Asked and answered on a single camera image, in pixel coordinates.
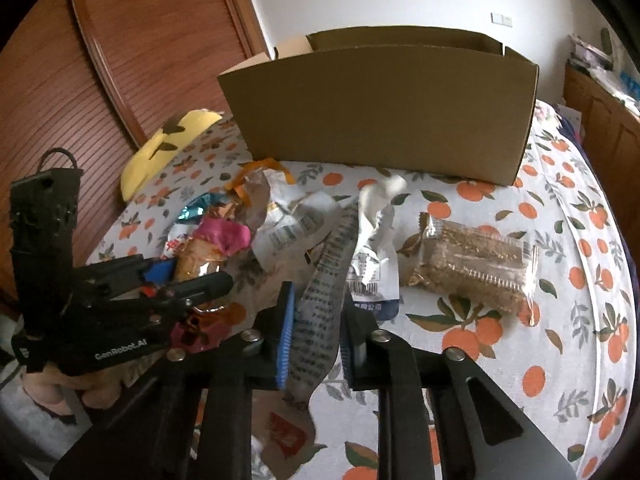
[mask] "bed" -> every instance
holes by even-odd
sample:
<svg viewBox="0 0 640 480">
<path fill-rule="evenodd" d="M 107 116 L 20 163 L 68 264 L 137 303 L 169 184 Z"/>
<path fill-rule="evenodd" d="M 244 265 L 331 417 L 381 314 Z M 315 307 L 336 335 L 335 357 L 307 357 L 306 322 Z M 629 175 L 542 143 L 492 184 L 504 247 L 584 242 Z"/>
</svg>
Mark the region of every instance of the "bed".
<svg viewBox="0 0 640 480">
<path fill-rule="evenodd" d="M 180 209 L 195 196 L 219 189 L 239 164 L 250 160 L 238 127 L 226 115 L 133 198 L 89 262 L 135 253 L 160 255 Z M 630 272 L 597 179 L 579 147 L 561 134 L 552 107 L 536 103 L 511 187 L 392 168 L 283 165 L 305 190 L 322 189 L 338 202 L 355 197 L 374 180 L 401 175 L 408 188 L 394 199 L 393 224 L 401 278 L 408 272 L 407 247 L 415 240 L 423 211 L 538 244 L 542 258 L 532 319 L 526 313 L 500 316 L 457 298 L 403 287 L 398 315 L 382 327 L 418 348 L 465 349 L 566 456 L 579 478 L 596 471 L 620 438 L 634 386 L 635 269 Z M 247 316 L 238 320 L 235 332 L 249 327 L 255 313 L 268 306 L 260 304 L 265 285 L 256 263 L 248 262 L 242 276 L 236 276 L 244 283 Z M 13 406 L 25 403 L 22 412 L 28 411 L 29 399 L 18 399 L 20 388 L 15 386 L 2 393 L 5 413 L 7 396 L 13 396 Z M 349 390 L 339 358 L 311 397 L 308 412 L 293 410 L 281 394 L 259 392 L 254 397 L 254 480 L 274 475 L 375 479 L 377 408 L 375 392 Z M 197 435 L 196 427 L 194 452 Z M 431 436 L 437 464 L 433 428 Z"/>
</svg>

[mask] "cardboard box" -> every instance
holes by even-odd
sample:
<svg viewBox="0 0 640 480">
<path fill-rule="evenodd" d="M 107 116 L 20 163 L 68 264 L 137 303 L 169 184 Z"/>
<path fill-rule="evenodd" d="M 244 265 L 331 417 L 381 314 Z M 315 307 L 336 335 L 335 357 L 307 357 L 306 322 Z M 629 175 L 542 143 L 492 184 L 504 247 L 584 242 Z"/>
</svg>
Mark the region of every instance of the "cardboard box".
<svg viewBox="0 0 640 480">
<path fill-rule="evenodd" d="M 218 80 L 256 159 L 513 183 L 538 66 L 484 34 L 353 27 L 284 41 Z"/>
</svg>

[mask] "blue foil wrapper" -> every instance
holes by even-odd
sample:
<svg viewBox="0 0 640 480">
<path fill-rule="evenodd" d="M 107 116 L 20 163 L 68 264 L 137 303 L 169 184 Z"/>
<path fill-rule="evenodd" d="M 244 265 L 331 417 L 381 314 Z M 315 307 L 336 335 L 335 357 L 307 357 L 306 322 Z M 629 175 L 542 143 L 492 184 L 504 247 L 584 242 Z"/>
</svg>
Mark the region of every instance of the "blue foil wrapper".
<svg viewBox="0 0 640 480">
<path fill-rule="evenodd" d="M 226 193 L 204 193 L 197 196 L 180 211 L 180 216 L 175 221 L 177 224 L 197 225 L 207 212 L 207 209 L 216 204 L 225 205 L 231 202 L 231 198 Z"/>
</svg>

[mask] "granola bar package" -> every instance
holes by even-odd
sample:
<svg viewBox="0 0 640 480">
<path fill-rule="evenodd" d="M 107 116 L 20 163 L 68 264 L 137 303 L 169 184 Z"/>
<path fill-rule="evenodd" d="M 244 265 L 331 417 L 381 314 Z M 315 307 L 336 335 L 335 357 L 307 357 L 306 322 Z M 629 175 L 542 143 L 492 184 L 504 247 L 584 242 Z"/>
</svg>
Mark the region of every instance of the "granola bar package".
<svg viewBox="0 0 640 480">
<path fill-rule="evenodd" d="M 518 314 L 532 309 L 538 247 L 423 213 L 418 264 L 409 285 Z"/>
</svg>

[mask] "wooden door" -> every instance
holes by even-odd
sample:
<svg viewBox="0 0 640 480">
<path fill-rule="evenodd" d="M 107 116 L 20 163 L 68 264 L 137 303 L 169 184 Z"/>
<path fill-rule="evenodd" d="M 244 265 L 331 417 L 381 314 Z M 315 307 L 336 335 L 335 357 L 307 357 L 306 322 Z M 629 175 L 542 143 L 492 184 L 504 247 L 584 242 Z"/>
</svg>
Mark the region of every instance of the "wooden door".
<svg viewBox="0 0 640 480">
<path fill-rule="evenodd" d="M 226 0 L 73 1 L 85 40 L 101 49 L 95 61 L 147 137 L 178 111 L 228 110 L 216 77 L 251 53 Z"/>
<path fill-rule="evenodd" d="M 13 296 L 10 183 L 34 173 L 46 149 L 71 150 L 84 169 L 77 265 L 124 207 L 118 182 L 134 147 L 95 75 L 69 0 L 39 0 L 0 52 L 0 124 L 0 289 Z"/>
</svg>

